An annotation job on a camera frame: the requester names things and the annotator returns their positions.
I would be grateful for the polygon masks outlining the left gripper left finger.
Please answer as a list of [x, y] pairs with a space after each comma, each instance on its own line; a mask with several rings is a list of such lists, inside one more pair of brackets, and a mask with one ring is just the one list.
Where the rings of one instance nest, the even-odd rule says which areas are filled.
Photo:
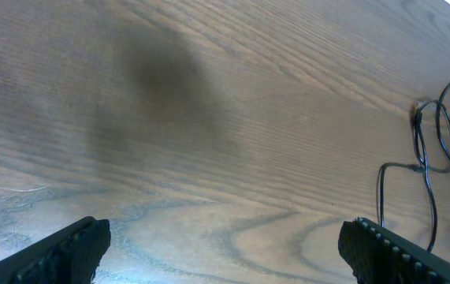
[[1, 284], [90, 284], [110, 247], [110, 221], [85, 217], [0, 261]]

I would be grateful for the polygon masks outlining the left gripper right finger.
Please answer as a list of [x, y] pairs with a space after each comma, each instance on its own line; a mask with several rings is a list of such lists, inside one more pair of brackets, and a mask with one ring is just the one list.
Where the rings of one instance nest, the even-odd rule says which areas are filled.
[[450, 284], [450, 263], [366, 218], [344, 222], [340, 256], [362, 284]]

